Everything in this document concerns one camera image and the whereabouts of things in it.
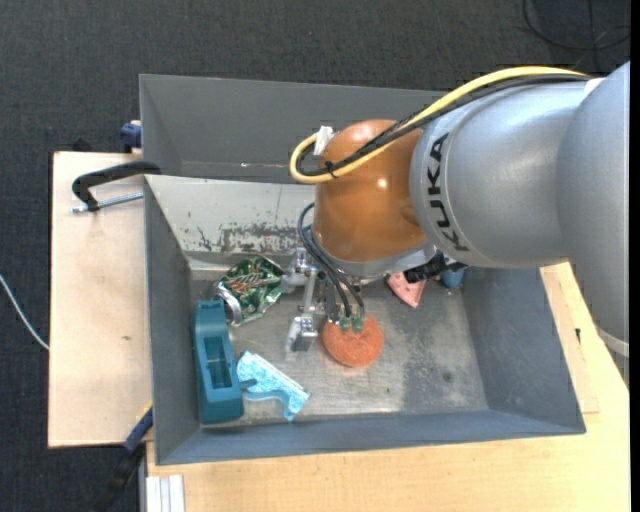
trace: teal plastic object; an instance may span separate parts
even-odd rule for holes
[[[242,387],[229,341],[224,303],[199,301],[192,328],[200,422],[212,425],[240,418],[244,414]]]
[[[282,415],[293,421],[309,398],[309,393],[258,354],[248,350],[238,361],[238,377],[242,379],[247,400],[277,398],[282,402]]]

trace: metal rod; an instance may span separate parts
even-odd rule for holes
[[[107,206],[113,206],[116,204],[128,203],[129,201],[135,201],[144,197],[144,192],[135,192],[133,194],[126,194],[124,196],[112,197],[105,199],[104,201],[98,201],[98,208],[106,208]],[[83,213],[88,212],[89,207],[86,204],[81,206],[74,206],[71,208],[71,213]]]

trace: white cable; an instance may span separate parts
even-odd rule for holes
[[[33,326],[31,325],[31,323],[29,322],[29,320],[27,320],[27,317],[25,316],[25,314],[22,312],[22,308],[18,305],[18,301],[16,300],[15,296],[13,295],[13,292],[11,291],[11,288],[9,288],[9,284],[7,283],[7,281],[4,279],[4,276],[2,274],[0,274],[0,283],[2,283],[2,286],[4,286],[4,289],[7,291],[7,295],[9,295],[9,298],[11,299],[11,302],[13,303],[13,307],[16,308],[16,311],[18,312],[18,314],[20,315],[20,318],[22,319],[22,321],[24,322],[24,325],[27,326],[27,329],[29,329],[29,332],[31,333],[31,335],[35,338],[35,340],[40,343],[40,345],[42,345],[42,347],[46,350],[49,350],[49,345],[47,345],[47,342],[44,341],[40,335],[36,332],[36,330],[33,328]]]

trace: gray carpet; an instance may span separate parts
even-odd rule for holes
[[[530,11],[552,38],[588,46],[587,5]],[[630,5],[593,0],[596,36],[630,24]],[[597,55],[542,40],[519,0],[4,0],[0,23],[0,272],[45,337],[49,153],[78,138],[121,151],[139,73],[444,90],[505,66],[606,73],[630,56],[628,40]],[[47,385],[47,354],[0,293],[0,510],[86,510],[117,462],[115,447],[47,450]],[[136,510],[136,495],[113,510]]]

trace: yellow cable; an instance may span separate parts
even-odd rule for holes
[[[501,71],[495,71],[494,73],[489,73],[488,75],[484,75],[479,78],[476,78],[475,80],[467,82],[466,84],[451,91],[450,93],[446,94],[445,96],[443,96],[442,98],[440,98],[439,100],[437,100],[436,102],[434,102],[433,104],[429,105],[427,108],[425,108],[424,110],[416,114],[414,117],[406,121],[402,126],[398,127],[397,129],[399,130],[405,127],[409,123],[419,121],[420,119],[424,119],[427,116],[437,113],[439,110],[442,110],[443,108],[448,107],[453,102],[460,99],[462,96],[472,93],[473,91],[480,89],[481,87],[490,85],[492,83],[500,82],[502,80],[509,80],[511,78],[518,78],[518,77],[539,76],[539,75],[562,75],[562,74],[585,76],[583,73],[578,73],[576,71],[570,71],[570,70],[559,69],[559,68],[550,68],[550,67],[544,67],[544,66],[523,66],[518,68],[509,68],[509,69],[503,69]],[[341,167],[340,169],[335,171],[333,175],[327,173],[327,174],[321,174],[318,176],[306,176],[298,171],[297,161],[300,155],[307,148],[309,148],[312,144],[316,142],[316,139],[317,139],[316,134],[313,134],[310,137],[307,137],[300,144],[298,144],[298,146],[294,149],[293,153],[291,154],[291,159],[289,160],[289,173],[296,181],[300,183],[316,184],[316,183],[322,183],[324,181],[332,180],[334,179],[334,176],[335,177],[344,176],[345,174],[350,173],[351,171],[365,164],[372,158],[375,158],[382,151],[392,146],[393,143],[396,142],[396,141],[393,141],[385,146],[382,146],[372,151],[367,155],[364,155],[363,157],[359,158],[355,162],[352,162],[350,164],[345,165],[344,167]]]

